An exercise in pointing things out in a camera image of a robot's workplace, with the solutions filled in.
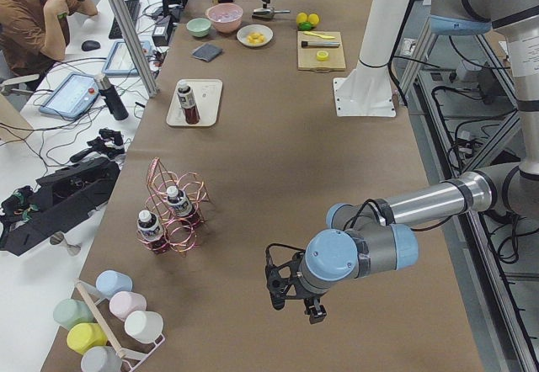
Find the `white speckled plate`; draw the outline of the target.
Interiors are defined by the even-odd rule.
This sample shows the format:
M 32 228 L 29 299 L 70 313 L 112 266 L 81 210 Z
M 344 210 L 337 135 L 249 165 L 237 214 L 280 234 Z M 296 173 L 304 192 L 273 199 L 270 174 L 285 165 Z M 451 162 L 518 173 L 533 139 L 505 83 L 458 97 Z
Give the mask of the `white speckled plate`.
M 237 32 L 237 40 L 244 46 L 257 48 L 267 45 L 272 41 L 273 30 L 266 25 L 250 24 L 242 27 Z

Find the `yellow glazed donut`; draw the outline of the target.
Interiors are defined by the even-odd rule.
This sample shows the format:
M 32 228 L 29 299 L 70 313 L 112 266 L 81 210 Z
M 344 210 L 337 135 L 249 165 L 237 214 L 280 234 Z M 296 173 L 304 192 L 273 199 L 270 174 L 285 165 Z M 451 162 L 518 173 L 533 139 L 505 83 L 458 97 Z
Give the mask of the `yellow glazed donut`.
M 264 36 L 264 34 L 259 33 L 259 32 L 252 32 L 252 33 L 248 34 L 247 42 L 250 45 L 263 44 L 265 42 L 265 36 Z

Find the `yellow lemon left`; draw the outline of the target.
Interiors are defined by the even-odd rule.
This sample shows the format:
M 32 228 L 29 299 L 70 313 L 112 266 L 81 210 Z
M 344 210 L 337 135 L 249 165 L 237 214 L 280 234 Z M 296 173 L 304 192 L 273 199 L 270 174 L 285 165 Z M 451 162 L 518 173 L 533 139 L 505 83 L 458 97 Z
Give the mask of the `yellow lemon left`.
M 308 22 L 308 15 L 304 12 L 300 12 L 296 16 L 296 25 L 299 26 L 300 24 L 307 23 Z

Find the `yellow lemon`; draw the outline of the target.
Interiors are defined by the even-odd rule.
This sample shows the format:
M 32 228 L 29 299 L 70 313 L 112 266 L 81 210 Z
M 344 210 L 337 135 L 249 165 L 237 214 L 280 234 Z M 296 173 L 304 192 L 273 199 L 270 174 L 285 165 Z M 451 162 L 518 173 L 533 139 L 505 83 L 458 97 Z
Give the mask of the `yellow lemon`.
M 304 12 L 300 12 L 296 16 L 296 25 L 299 26 L 300 24 L 307 23 L 308 22 L 308 15 Z
M 320 23 L 320 18 L 316 13 L 310 13 L 307 17 L 307 21 L 312 27 L 317 27 Z

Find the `pink bowl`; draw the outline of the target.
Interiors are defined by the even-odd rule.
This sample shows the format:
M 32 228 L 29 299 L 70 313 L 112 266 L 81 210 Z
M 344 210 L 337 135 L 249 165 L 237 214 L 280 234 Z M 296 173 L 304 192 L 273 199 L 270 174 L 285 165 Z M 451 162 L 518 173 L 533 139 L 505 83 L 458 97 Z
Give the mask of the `pink bowl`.
M 235 3 L 219 3 L 208 8 L 205 16 L 217 32 L 230 34 L 239 29 L 243 19 L 243 9 Z

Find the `green lime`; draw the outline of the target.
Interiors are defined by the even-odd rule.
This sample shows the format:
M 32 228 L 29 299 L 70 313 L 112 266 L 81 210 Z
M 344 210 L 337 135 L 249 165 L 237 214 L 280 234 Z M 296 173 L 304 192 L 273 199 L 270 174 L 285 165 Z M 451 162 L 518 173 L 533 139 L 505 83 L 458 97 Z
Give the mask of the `green lime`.
M 298 29 L 300 31 L 310 31 L 312 30 L 312 25 L 309 22 L 304 22 L 299 24 Z

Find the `grey tube black cap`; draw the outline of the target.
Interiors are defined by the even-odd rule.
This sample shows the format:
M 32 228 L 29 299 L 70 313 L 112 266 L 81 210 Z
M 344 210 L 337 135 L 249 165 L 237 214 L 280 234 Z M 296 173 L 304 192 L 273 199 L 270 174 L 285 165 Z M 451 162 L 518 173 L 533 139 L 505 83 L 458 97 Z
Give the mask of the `grey tube black cap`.
M 339 48 L 340 43 L 338 41 L 307 41 L 302 40 L 300 43 L 301 48 Z

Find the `black power adapter box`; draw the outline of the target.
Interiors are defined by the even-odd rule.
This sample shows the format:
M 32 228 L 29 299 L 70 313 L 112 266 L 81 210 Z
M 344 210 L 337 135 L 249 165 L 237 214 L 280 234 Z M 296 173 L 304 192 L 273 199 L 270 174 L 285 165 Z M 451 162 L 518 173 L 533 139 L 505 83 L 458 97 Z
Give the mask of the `black power adapter box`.
M 168 46 L 173 33 L 173 20 L 170 15 L 159 17 L 152 30 L 152 42 L 156 47 Z

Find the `teach pendant far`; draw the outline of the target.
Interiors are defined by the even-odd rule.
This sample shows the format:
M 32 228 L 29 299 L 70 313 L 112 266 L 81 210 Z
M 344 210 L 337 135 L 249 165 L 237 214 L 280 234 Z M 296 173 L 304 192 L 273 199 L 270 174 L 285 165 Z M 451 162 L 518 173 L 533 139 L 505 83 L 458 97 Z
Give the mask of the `teach pendant far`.
M 131 53 L 123 40 L 116 40 L 102 67 L 102 73 L 109 77 L 135 77 L 138 75 Z

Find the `teach pendant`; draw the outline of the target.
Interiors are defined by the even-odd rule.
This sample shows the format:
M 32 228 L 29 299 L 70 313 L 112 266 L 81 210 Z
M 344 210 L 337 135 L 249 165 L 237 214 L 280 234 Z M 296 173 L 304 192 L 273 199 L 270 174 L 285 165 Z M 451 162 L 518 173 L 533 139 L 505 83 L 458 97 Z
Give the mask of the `teach pendant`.
M 138 75 L 131 53 L 123 40 L 116 40 L 102 67 L 102 73 L 109 77 L 135 77 Z
M 70 73 L 39 107 L 42 114 L 75 120 L 85 114 L 99 97 L 92 75 Z

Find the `white cup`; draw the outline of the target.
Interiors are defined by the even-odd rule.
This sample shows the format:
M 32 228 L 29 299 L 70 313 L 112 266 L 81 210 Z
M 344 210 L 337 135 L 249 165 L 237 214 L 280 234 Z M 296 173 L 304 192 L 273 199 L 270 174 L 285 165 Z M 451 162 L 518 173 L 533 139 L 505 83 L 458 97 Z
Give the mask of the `white cup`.
M 153 343 L 163 332 L 163 317 L 155 311 L 133 311 L 124 322 L 125 333 L 140 343 Z

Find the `black thermos bottle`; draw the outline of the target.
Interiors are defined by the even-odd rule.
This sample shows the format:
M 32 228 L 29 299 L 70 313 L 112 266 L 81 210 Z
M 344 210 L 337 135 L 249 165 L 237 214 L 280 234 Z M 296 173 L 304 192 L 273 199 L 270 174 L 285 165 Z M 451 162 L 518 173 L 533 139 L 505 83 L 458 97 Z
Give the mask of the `black thermos bottle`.
M 103 97 L 105 104 L 107 105 L 109 112 L 116 120 L 125 120 L 129 114 L 125 108 L 125 105 L 121 101 L 115 85 L 112 84 L 109 78 L 102 72 L 94 76 L 94 81 L 98 86 L 100 95 Z

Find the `pink cup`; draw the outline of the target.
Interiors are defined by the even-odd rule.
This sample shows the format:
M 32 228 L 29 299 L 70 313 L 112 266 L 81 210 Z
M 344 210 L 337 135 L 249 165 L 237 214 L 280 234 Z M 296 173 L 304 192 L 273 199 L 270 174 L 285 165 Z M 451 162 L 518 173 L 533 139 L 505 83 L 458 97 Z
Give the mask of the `pink cup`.
M 120 291 L 109 301 L 109 311 L 122 321 L 133 311 L 144 311 L 146 308 L 146 297 L 131 291 Z

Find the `mint green cup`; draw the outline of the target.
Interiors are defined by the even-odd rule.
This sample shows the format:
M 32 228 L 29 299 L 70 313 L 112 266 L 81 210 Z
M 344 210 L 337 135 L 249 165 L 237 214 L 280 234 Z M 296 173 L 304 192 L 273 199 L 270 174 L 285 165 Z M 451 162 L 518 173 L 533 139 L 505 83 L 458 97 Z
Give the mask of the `mint green cup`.
M 56 304 L 53 319 L 69 331 L 79 323 L 93 322 L 94 317 L 84 301 L 65 299 Z

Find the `aluminium frame post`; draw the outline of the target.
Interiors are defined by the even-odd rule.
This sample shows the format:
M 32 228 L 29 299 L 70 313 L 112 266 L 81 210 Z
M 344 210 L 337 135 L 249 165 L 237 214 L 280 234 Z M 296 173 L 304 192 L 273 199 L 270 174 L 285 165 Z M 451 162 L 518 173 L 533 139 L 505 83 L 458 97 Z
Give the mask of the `aluminium frame post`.
M 139 77 L 147 91 L 148 97 L 153 98 L 158 93 L 157 83 L 148 66 L 147 59 L 142 52 L 140 40 L 137 36 L 135 25 L 131 20 L 127 6 L 124 0 L 109 0 L 109 5 L 118 21 L 124 41 L 131 53 L 131 59 L 136 66 Z

